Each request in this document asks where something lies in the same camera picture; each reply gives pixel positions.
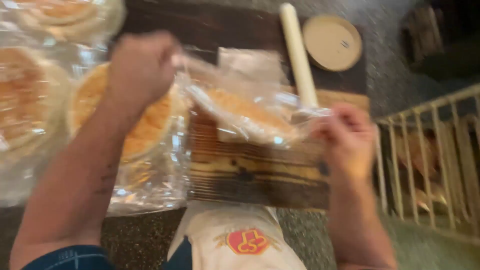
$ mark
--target hand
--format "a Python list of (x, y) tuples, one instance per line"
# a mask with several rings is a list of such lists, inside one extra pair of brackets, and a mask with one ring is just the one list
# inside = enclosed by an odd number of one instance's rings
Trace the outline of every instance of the hand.
[(166, 31), (122, 36), (112, 55), (105, 100), (141, 114), (168, 92), (176, 72), (172, 55), (179, 51)]
[(326, 140), (325, 158), (335, 181), (370, 184), (376, 133), (368, 114), (339, 103), (332, 116), (319, 119), (314, 128), (313, 135)]

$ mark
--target round lid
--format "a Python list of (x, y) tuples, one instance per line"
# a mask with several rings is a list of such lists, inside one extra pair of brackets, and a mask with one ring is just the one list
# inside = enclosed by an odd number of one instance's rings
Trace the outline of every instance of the round lid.
[(357, 29), (334, 16), (310, 18), (303, 26), (305, 48), (316, 65), (330, 71), (344, 71), (361, 56), (362, 42)]

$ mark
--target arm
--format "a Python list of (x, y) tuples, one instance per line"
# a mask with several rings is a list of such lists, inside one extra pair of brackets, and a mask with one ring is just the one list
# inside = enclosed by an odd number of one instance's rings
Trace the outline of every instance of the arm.
[(119, 43), (103, 100), (53, 159), (28, 200), (11, 269), (62, 247), (100, 244), (123, 141), (145, 108), (168, 91), (175, 43), (165, 33)]
[(371, 184), (375, 133), (369, 116), (338, 104), (321, 124), (331, 173), (328, 231), (339, 269), (396, 269), (390, 239), (377, 216)]

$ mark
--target forearm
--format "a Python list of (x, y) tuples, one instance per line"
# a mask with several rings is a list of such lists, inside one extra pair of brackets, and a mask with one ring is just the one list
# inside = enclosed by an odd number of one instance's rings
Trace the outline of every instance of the forearm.
[(99, 242), (126, 134), (136, 115), (103, 101), (50, 163), (25, 209), (16, 242), (54, 242), (87, 234)]
[(342, 176), (336, 175), (339, 177), (333, 178), (328, 230), (339, 268), (357, 265), (395, 269), (395, 255), (378, 218), (373, 189), (344, 184)]

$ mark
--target speckled countertop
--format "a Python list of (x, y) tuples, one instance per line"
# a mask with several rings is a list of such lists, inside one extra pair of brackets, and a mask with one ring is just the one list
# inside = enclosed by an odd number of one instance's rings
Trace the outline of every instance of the speckled countertop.
[[(176, 0), (217, 3), (277, 12), (283, 0)], [(296, 0), (289, 1), (300, 15), (337, 14), (366, 29), (368, 95), (372, 116), (387, 115), (444, 95), (465, 84), (438, 83), (412, 74), (403, 64), (399, 45), (400, 19), (416, 0)], [(121, 269), (157, 269), (184, 209), (137, 217), (108, 218), (102, 245)], [(22, 209), (0, 209), (0, 269), (8, 267), (8, 255)], [(280, 224), (286, 241), (308, 269), (334, 269), (326, 217), (318, 213), (280, 209)], [(480, 248), (391, 218), (384, 223), (394, 242), (400, 269), (480, 269)]]

